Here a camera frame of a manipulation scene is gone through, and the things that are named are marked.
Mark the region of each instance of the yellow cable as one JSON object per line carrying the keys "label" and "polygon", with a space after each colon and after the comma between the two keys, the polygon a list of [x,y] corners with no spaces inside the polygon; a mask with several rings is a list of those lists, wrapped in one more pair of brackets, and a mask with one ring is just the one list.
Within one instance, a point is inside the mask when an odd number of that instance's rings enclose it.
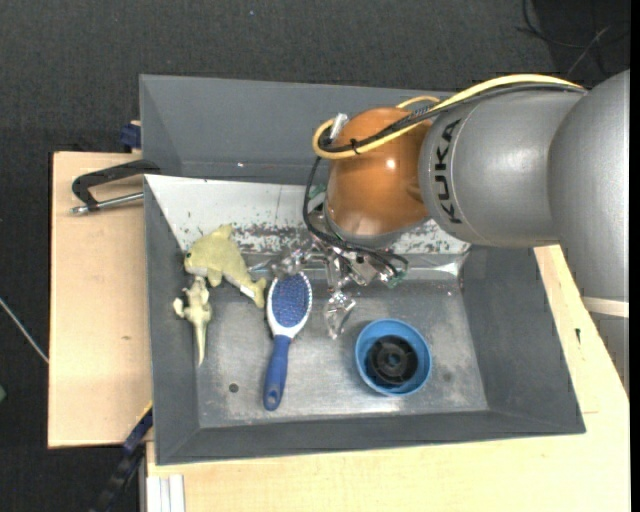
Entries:
{"label": "yellow cable", "polygon": [[436,98],[435,96],[416,96],[415,98],[411,98],[410,100],[398,103],[396,105],[396,108],[405,108],[407,105],[418,103],[419,101],[430,101],[431,103],[439,103],[440,98]]}
{"label": "yellow cable", "polygon": [[[457,94],[454,94],[453,96],[451,96],[450,98],[447,98],[444,101],[438,101],[436,103],[436,105],[434,105],[433,107],[431,107],[428,112],[437,112],[438,110],[442,110],[446,107],[449,107],[453,104],[456,104],[458,102],[467,100],[473,96],[476,96],[484,91],[487,91],[489,89],[493,89],[495,87],[501,87],[504,85],[511,85],[511,84],[517,84],[517,83],[541,83],[541,84],[557,84],[557,85],[568,85],[571,87],[578,87],[580,89],[582,89],[581,86],[574,84],[572,82],[568,82],[566,80],[562,80],[561,78],[555,78],[552,76],[545,76],[545,75],[534,75],[534,74],[521,74],[521,75],[508,75],[508,76],[503,76],[503,77],[499,77],[499,78],[493,78],[491,80],[487,80],[486,82],[482,82],[480,84],[474,85],[472,87],[469,87],[468,89],[465,89],[464,91],[461,91]],[[433,97],[431,96],[421,96],[419,97],[420,101],[422,99],[431,99]],[[406,106],[410,103],[414,103],[416,101],[419,101],[417,98],[413,98],[411,100],[408,100],[406,102],[400,103],[398,105],[399,108],[402,108],[402,106]],[[328,119],[327,121],[325,121],[324,123],[322,123],[318,129],[315,131],[315,133],[313,134],[313,140],[311,141],[311,144],[313,146],[313,151],[316,155],[318,155],[319,157],[322,158],[326,158],[328,160],[340,160],[342,158],[349,158],[354,156],[355,151],[352,149],[347,149],[344,151],[340,151],[338,153],[332,153],[329,151],[324,151],[322,148],[320,148],[320,145],[318,144],[318,141],[320,140],[320,136],[324,133],[324,131],[333,124],[333,119]],[[398,130],[396,132],[393,132],[385,137],[382,137],[374,142],[371,142],[370,144],[367,144],[365,146],[361,146],[358,148],[358,153],[357,154],[362,154],[362,153],[366,153],[368,151],[371,151],[373,149],[379,148],[380,146],[382,146],[383,144],[386,144],[387,142],[400,137],[401,135],[404,135],[405,133],[407,133],[410,130],[413,130],[416,126],[418,126],[420,123],[417,124],[413,124],[411,126],[407,126],[406,128],[403,128],[402,130]]]}

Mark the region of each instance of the wooden board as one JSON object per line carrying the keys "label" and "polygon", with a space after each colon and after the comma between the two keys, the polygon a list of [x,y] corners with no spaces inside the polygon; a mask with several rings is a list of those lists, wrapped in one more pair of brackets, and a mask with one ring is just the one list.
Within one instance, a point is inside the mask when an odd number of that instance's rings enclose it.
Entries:
{"label": "wooden board", "polygon": [[[142,201],[74,216],[73,180],[139,155],[56,153],[51,218],[50,447],[122,443],[151,400]],[[141,177],[97,187],[98,200]]]}

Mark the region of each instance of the blue cup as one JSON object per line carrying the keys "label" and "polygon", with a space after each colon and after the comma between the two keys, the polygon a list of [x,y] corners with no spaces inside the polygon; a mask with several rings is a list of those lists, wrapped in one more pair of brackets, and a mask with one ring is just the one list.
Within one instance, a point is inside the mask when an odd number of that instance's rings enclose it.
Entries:
{"label": "blue cup", "polygon": [[[383,380],[371,368],[372,351],[380,350],[380,343],[389,341],[395,346],[408,345],[408,350],[415,354],[416,360],[410,368],[413,373],[402,382]],[[393,318],[375,320],[362,329],[356,341],[355,356],[362,380],[371,389],[387,396],[408,396],[415,393],[425,385],[431,373],[431,353],[424,337],[411,325]],[[394,353],[389,353],[388,357],[393,358],[390,360],[391,365],[398,362]]]}

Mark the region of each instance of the yellow plush toy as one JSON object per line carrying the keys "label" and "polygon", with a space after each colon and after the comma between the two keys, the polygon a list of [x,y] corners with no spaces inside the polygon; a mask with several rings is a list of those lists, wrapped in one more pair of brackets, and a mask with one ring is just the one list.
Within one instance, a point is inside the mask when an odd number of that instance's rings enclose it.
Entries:
{"label": "yellow plush toy", "polygon": [[254,282],[247,270],[240,249],[231,240],[233,227],[220,226],[213,233],[196,240],[184,258],[184,268],[189,274],[206,277],[213,287],[224,277],[242,293],[253,299],[256,306],[264,307],[264,278]]}

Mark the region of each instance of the blue bowl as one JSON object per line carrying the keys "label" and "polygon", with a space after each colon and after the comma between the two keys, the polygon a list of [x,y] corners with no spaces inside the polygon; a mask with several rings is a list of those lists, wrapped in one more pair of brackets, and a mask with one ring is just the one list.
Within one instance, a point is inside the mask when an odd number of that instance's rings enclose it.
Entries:
{"label": "blue bowl", "polygon": [[[367,374],[367,356],[371,347],[383,336],[397,336],[406,340],[418,359],[418,367],[412,377],[396,387],[383,387]],[[368,324],[358,336],[355,347],[358,373],[367,385],[387,396],[407,396],[425,385],[431,373],[431,353],[424,337],[411,325],[393,318],[383,318]]]}

